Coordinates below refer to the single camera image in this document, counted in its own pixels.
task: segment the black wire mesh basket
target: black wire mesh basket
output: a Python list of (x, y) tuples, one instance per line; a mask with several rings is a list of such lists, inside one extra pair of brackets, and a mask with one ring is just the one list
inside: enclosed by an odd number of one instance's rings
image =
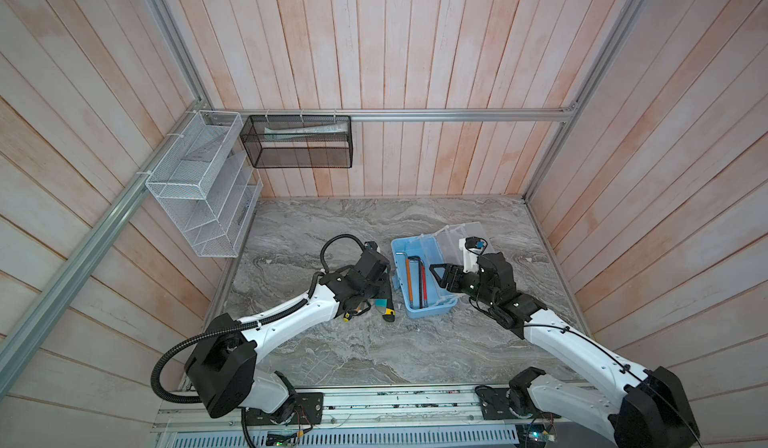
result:
[(257, 168), (352, 167), (349, 116), (251, 115), (240, 139)]

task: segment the aluminum frame rail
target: aluminum frame rail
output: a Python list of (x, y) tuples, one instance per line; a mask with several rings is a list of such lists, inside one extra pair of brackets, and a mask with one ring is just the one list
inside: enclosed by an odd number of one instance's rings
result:
[(563, 108), (508, 109), (257, 109), (238, 110), (241, 116), (349, 116), (352, 121), (560, 121), (571, 120), (573, 111)]
[[(570, 386), (594, 389), (585, 381), (566, 381)], [(323, 411), (316, 428), (371, 428), (391, 426), (454, 426), (530, 424), (530, 418), (484, 420), (478, 384), (413, 384), (382, 386), (299, 386), (298, 393), (322, 392)], [(490, 384), (508, 388), (504, 384)], [(191, 395), (194, 392), (179, 393)], [(212, 419), (202, 404), (164, 401), (152, 425), (152, 433), (227, 431), (240, 426), (240, 411)]]

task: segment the black cable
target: black cable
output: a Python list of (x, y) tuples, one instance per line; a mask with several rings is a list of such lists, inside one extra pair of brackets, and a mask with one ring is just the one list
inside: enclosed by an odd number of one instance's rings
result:
[(326, 243), (323, 244), (322, 248), (320, 249), (320, 262), (322, 264), (322, 267), (325, 268), (326, 273), (330, 272), (330, 268), (328, 268), (328, 263), (326, 263), (326, 250), (331, 245), (331, 243), (333, 243), (334, 241), (338, 241), (338, 240), (340, 240), (342, 238), (349, 238), (352, 241), (354, 241), (355, 243), (357, 243), (357, 246), (360, 247), (360, 251), (365, 251), (366, 250), (366, 247), (362, 244), (362, 241), (360, 241), (360, 239), (358, 239), (358, 237), (355, 236), (354, 234), (344, 233), (344, 234), (339, 234), (339, 235), (336, 235), (336, 236), (332, 237), (331, 239), (326, 241)]
[(312, 276), (312, 284), (310, 285), (310, 289), (307, 291), (307, 295), (308, 295), (307, 298), (300, 299), (292, 307), (288, 307), (283, 311), (279, 313), (275, 313), (268, 317), (264, 317), (256, 321), (251, 321), (250, 323), (242, 323), (240, 326), (236, 326), (232, 328), (216, 329), (215, 331), (206, 331), (205, 333), (198, 334), (197, 336), (193, 336), (192, 338), (187, 338), (186, 340), (182, 341), (175, 347), (165, 352), (165, 354), (163, 354), (163, 356), (160, 357), (158, 362), (154, 365), (154, 368), (152, 369), (152, 374), (150, 375), (150, 387), (152, 388), (152, 391), (154, 391), (154, 394), (158, 395), (158, 397), (160, 397), (162, 400), (170, 401), (171, 403), (178, 403), (178, 404), (201, 403), (202, 400), (200, 399), (199, 396), (174, 395), (171, 392), (167, 391), (165, 388), (163, 388), (162, 385), (160, 385), (160, 373), (163, 371), (163, 368), (165, 367), (165, 365), (178, 353), (186, 350), (188, 347), (191, 347), (199, 343), (202, 340), (206, 340), (207, 338), (218, 338), (225, 334), (236, 333), (238, 331), (245, 331), (247, 329), (262, 327), (265, 324), (274, 323), (278, 319), (283, 319), (284, 317), (287, 317), (295, 313), (296, 311), (298, 311), (303, 306), (309, 303), (307, 299), (308, 298), (311, 299), (312, 295), (314, 295), (315, 287), (317, 286), (317, 280), (319, 280), (322, 275), (323, 273), (321, 273), (320, 271), (316, 271), (314, 273), (314, 275)]
[(250, 434), (248, 433), (248, 425), (245, 424), (245, 412), (246, 408), (240, 408), (240, 425), (243, 427), (245, 443), (248, 445), (248, 448), (256, 448), (254, 441), (251, 439)]
[[(539, 408), (536, 408), (536, 410), (538, 411), (540, 417), (544, 418), (542, 411)], [(531, 434), (531, 428), (533, 427), (534, 421), (536, 421), (536, 413), (531, 415), (531, 423), (528, 424), (528, 428), (525, 430), (525, 441), (523, 442), (523, 448), (528, 448), (528, 438), (530, 437), (529, 435)]]
[[(636, 379), (636, 380), (637, 380), (639, 383), (643, 383), (643, 380), (641, 380), (641, 379), (640, 379), (640, 377), (639, 377), (638, 375), (636, 375), (636, 374), (632, 373), (632, 371), (630, 370), (630, 366), (629, 366), (628, 364), (626, 364), (626, 365), (623, 365), (623, 364), (619, 363), (619, 362), (618, 362), (618, 360), (616, 360), (616, 358), (614, 358), (613, 356), (611, 356), (611, 355), (610, 355), (610, 353), (609, 353), (608, 351), (604, 350), (604, 349), (603, 349), (603, 348), (602, 348), (602, 347), (601, 347), (599, 344), (597, 344), (597, 343), (595, 343), (593, 340), (591, 340), (591, 339), (589, 339), (589, 338), (585, 337), (585, 336), (584, 336), (583, 334), (581, 334), (581, 333), (578, 333), (578, 332), (576, 332), (576, 331), (572, 331), (572, 330), (571, 330), (571, 327), (569, 327), (569, 326), (567, 326), (567, 325), (566, 325), (566, 327), (565, 327), (565, 328), (563, 328), (563, 327), (556, 327), (556, 326), (554, 326), (554, 325), (551, 325), (551, 324), (534, 324), (534, 323), (530, 323), (530, 324), (529, 324), (529, 323), (526, 323), (526, 324), (524, 324), (524, 325), (523, 325), (523, 328), (527, 328), (527, 327), (555, 328), (555, 329), (558, 329), (558, 330), (560, 330), (562, 333), (570, 333), (570, 334), (574, 334), (574, 335), (578, 336), (579, 338), (581, 338), (582, 340), (586, 340), (586, 341), (588, 341), (588, 342), (589, 342), (589, 343), (590, 343), (592, 346), (594, 346), (595, 348), (597, 348), (597, 349), (599, 349), (600, 351), (602, 351), (602, 352), (603, 352), (603, 354), (604, 354), (605, 356), (609, 357), (609, 358), (610, 358), (610, 359), (611, 359), (611, 360), (612, 360), (614, 363), (616, 363), (618, 366), (621, 366), (621, 369), (622, 369), (623, 371), (626, 371), (627, 373), (629, 373), (629, 375), (630, 375), (630, 376), (633, 376), (633, 377), (634, 377), (634, 378), (635, 378), (635, 379)], [(694, 429), (693, 429), (693, 428), (692, 428), (692, 427), (691, 427), (691, 426), (688, 424), (688, 422), (686, 422), (686, 420), (685, 420), (685, 418), (683, 417), (683, 415), (681, 415), (681, 414), (680, 414), (680, 412), (679, 412), (679, 411), (677, 411), (677, 409), (676, 409), (674, 406), (672, 406), (672, 404), (671, 404), (669, 401), (667, 401), (667, 399), (666, 399), (666, 398), (664, 398), (662, 395), (660, 395), (658, 391), (654, 390), (654, 388), (653, 388), (651, 385), (649, 385), (649, 384), (646, 384), (646, 386), (648, 387), (648, 390), (651, 390), (651, 391), (653, 391), (653, 392), (654, 392), (654, 394), (655, 394), (656, 396), (658, 396), (659, 398), (661, 398), (661, 399), (662, 399), (662, 400), (663, 400), (663, 401), (664, 401), (664, 402), (667, 404), (667, 406), (669, 406), (669, 407), (670, 407), (670, 410), (672, 410), (672, 412), (673, 412), (674, 414), (676, 414), (678, 418), (680, 418), (680, 421), (682, 421), (682, 422), (683, 422), (683, 424), (685, 424), (685, 425), (686, 425), (686, 428), (688, 428), (688, 430), (690, 431), (690, 434), (694, 435), (694, 438), (696, 439), (696, 443), (699, 443), (699, 446), (700, 446), (701, 448), (704, 448), (704, 445), (701, 443), (701, 440), (699, 440), (699, 436), (696, 434), (696, 432), (694, 431)]]
[[(496, 303), (496, 298), (497, 298), (497, 297), (498, 297), (498, 291), (496, 291), (496, 292), (494, 293), (494, 295), (493, 295), (493, 301), (491, 302), (491, 304), (494, 304), (494, 303)], [(475, 304), (472, 304), (472, 297), (469, 297), (469, 305), (470, 305), (471, 307), (475, 308), (475, 309), (476, 309), (477, 311), (479, 311), (480, 313), (483, 313), (483, 314), (485, 314), (485, 316), (486, 316), (486, 317), (489, 317), (489, 318), (491, 318), (491, 319), (493, 319), (493, 320), (495, 321), (495, 320), (496, 320), (496, 318), (494, 318), (494, 317), (493, 317), (493, 315), (492, 315), (492, 314), (491, 314), (491, 313), (490, 313), (490, 312), (489, 312), (487, 309), (482, 309), (482, 308), (480, 308), (479, 299), (480, 299), (480, 287), (478, 286), (478, 287), (477, 287), (477, 290), (475, 291)]]

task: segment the black motor housing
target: black motor housing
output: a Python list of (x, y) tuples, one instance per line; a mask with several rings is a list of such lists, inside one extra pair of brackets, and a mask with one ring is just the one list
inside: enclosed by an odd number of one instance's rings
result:
[(688, 448), (696, 443), (691, 431), (698, 436), (699, 427), (680, 379), (662, 366), (646, 374), (642, 383), (627, 388), (619, 414), (609, 417), (618, 447)]
[[(240, 326), (228, 313), (210, 322), (207, 331)], [(240, 331), (201, 340), (184, 365), (211, 418), (234, 410), (250, 393), (256, 368), (256, 342)]]
[(387, 299), (391, 309), (392, 285), (388, 271), (389, 260), (379, 253), (374, 242), (369, 241), (360, 259), (346, 274), (328, 273), (320, 279), (320, 284), (326, 285), (339, 302), (337, 317), (354, 311), (372, 298)]

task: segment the light blue plastic toolbox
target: light blue plastic toolbox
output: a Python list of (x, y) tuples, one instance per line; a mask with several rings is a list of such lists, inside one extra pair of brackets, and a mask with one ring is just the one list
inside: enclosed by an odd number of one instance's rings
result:
[[(395, 254), (406, 252), (408, 256), (418, 256), (424, 262), (426, 275), (427, 302), (426, 307), (418, 308), (418, 262), (410, 261), (411, 264), (411, 289), (413, 291), (413, 305), (408, 299), (408, 281), (406, 279), (406, 255)], [(402, 291), (402, 297), (406, 301), (406, 312), (409, 318), (430, 317), (436, 314), (444, 314), (456, 306), (458, 298), (447, 290), (437, 285), (435, 277), (429, 272), (430, 264), (444, 263), (442, 253), (437, 245), (434, 234), (423, 234), (408, 238), (399, 238), (392, 242), (392, 253), (395, 258), (395, 269), (397, 276), (392, 280), (395, 288)]]

